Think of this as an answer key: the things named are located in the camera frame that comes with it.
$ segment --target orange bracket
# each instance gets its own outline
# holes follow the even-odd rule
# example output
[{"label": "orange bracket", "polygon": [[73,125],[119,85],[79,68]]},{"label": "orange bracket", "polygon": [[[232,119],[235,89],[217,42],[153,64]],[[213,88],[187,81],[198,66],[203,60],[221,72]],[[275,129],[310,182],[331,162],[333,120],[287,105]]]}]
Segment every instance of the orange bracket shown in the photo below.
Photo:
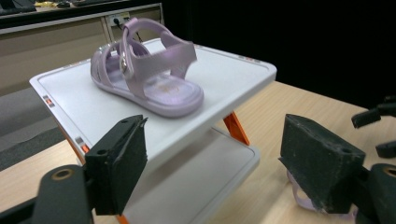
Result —
[{"label": "orange bracket", "polygon": [[117,219],[117,221],[120,223],[120,224],[128,224],[129,222],[128,222],[128,219],[126,219],[126,217],[124,216],[124,215],[122,215],[122,216],[116,216],[116,219]]},{"label": "orange bracket", "polygon": [[233,111],[229,116],[223,119],[225,126],[228,129],[228,132],[230,132],[230,136],[233,137],[234,139],[240,141],[241,143],[244,143],[246,145],[250,145],[250,142],[248,141],[248,137],[245,134],[244,129],[242,128],[241,123],[238,120],[238,117],[236,116],[235,112]]}]

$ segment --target lavender sandal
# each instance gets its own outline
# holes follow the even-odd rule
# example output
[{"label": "lavender sandal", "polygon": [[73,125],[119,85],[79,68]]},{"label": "lavender sandal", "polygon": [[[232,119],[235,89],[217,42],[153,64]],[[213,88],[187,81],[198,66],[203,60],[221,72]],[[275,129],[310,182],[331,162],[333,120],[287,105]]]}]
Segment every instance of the lavender sandal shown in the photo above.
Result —
[{"label": "lavender sandal", "polygon": [[[140,29],[156,32],[165,50],[150,52],[133,35]],[[91,77],[102,90],[125,97],[161,116],[177,118],[204,101],[200,86],[185,80],[197,60],[194,45],[150,19],[133,18],[123,27],[122,40],[99,48],[91,58]]]}]

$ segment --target white platform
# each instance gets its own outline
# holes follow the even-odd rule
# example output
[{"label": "white platform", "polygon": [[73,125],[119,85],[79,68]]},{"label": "white platform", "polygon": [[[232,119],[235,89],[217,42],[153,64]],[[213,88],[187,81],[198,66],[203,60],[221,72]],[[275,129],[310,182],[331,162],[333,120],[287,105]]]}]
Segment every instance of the white platform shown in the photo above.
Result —
[{"label": "white platform", "polygon": [[[151,52],[163,49],[159,39],[145,46]],[[124,214],[132,223],[200,222],[259,162],[256,149],[212,126],[275,80],[276,68],[202,46],[196,52],[198,61],[186,79],[204,89],[205,100],[181,119],[160,117],[100,90],[91,80],[90,60],[30,80],[43,101],[51,99],[49,110],[77,148],[79,138],[94,146],[121,119],[137,114],[148,118],[148,164]]]}]

